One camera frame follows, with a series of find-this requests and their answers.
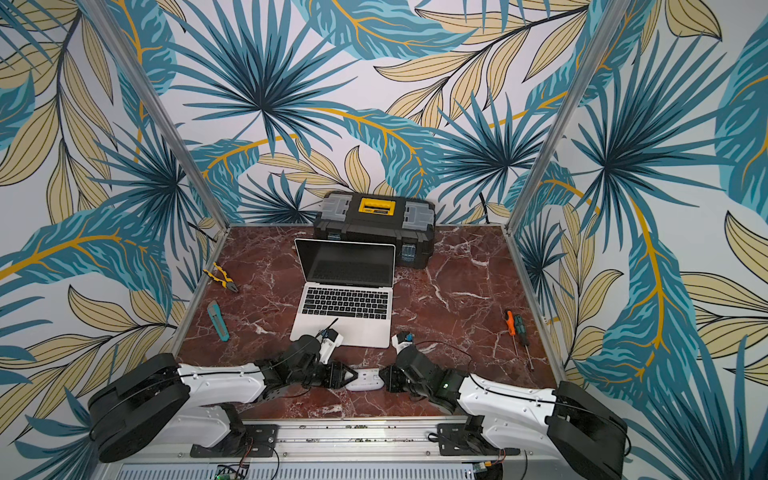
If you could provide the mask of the orange handled screwdriver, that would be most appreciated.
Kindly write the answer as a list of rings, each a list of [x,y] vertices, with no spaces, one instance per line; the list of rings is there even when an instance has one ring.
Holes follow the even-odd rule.
[[[518,353],[517,340],[516,340],[517,331],[515,327],[514,314],[509,309],[505,311],[505,323],[507,325],[508,333],[512,337],[515,353]]]

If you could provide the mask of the aluminium front rail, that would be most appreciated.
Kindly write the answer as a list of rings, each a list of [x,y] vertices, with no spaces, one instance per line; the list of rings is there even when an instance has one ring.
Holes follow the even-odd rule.
[[[449,417],[283,420],[252,457],[195,458],[189,445],[152,445],[95,479],[576,479],[565,461],[518,447],[446,456],[434,435]]]

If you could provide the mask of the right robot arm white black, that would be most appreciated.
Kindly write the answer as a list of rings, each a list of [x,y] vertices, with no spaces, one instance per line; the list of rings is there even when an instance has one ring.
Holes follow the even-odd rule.
[[[464,441],[517,449],[566,463],[584,479],[621,479],[631,449],[627,423],[578,385],[525,389],[463,370],[442,368],[414,345],[379,371],[390,393],[423,398],[464,415]]]

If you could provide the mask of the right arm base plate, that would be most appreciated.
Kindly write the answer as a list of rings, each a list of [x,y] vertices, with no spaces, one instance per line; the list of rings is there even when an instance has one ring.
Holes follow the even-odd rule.
[[[472,423],[438,423],[436,429],[427,433],[430,442],[437,443],[441,456],[518,456],[518,448],[500,449],[494,447],[480,433],[480,427]]]

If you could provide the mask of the yellow handled pliers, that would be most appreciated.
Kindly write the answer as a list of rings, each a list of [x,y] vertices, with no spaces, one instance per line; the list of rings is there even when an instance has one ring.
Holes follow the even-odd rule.
[[[238,293],[239,288],[229,274],[216,262],[213,263],[211,270],[204,269],[204,273],[215,283],[220,284],[223,288]]]

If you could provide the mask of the white wireless mouse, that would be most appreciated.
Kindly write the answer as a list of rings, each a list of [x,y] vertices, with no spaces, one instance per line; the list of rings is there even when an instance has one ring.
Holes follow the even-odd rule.
[[[384,387],[385,382],[381,378],[377,369],[362,369],[358,370],[359,389],[348,390],[351,392],[367,392],[376,391]]]

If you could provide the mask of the teal utility knife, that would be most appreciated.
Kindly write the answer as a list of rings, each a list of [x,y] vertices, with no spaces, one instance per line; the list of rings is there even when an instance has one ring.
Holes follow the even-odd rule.
[[[211,301],[207,306],[207,313],[219,339],[222,342],[227,342],[230,339],[230,334],[223,319],[219,304],[216,301]]]

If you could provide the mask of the green handled screwdriver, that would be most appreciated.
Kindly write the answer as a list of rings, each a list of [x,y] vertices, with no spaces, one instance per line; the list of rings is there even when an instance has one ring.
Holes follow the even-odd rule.
[[[520,316],[520,315],[514,315],[513,316],[513,325],[514,325],[514,328],[515,328],[515,331],[516,331],[516,336],[517,336],[518,340],[520,341],[520,343],[523,345],[524,350],[526,352],[528,366],[529,366],[530,370],[533,371],[534,370],[533,359],[532,359],[532,356],[530,354],[530,349],[529,349],[529,347],[530,347],[530,340],[529,340],[529,336],[528,336],[528,333],[527,333],[527,329],[526,329],[524,321],[523,321],[523,317]]]

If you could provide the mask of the silver laptop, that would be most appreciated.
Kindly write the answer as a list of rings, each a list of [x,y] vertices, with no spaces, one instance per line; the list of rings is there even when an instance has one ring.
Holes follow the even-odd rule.
[[[343,346],[388,347],[395,247],[309,238],[294,245],[305,284],[290,339],[330,328]]]

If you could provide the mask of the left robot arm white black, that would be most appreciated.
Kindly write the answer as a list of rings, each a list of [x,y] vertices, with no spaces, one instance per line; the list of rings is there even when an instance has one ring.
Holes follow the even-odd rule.
[[[240,366],[200,367],[158,354],[95,393],[90,440],[102,463],[127,459],[152,443],[189,444],[198,456],[247,457],[258,433],[236,407],[285,396],[294,385],[337,390],[358,378],[332,360],[335,330],[303,335],[275,358]]]

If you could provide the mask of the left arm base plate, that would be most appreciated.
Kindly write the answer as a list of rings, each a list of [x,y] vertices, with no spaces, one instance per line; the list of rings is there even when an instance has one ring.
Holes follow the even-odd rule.
[[[277,440],[277,424],[245,424],[243,428],[230,432],[213,447],[193,445],[192,458],[270,458]]]

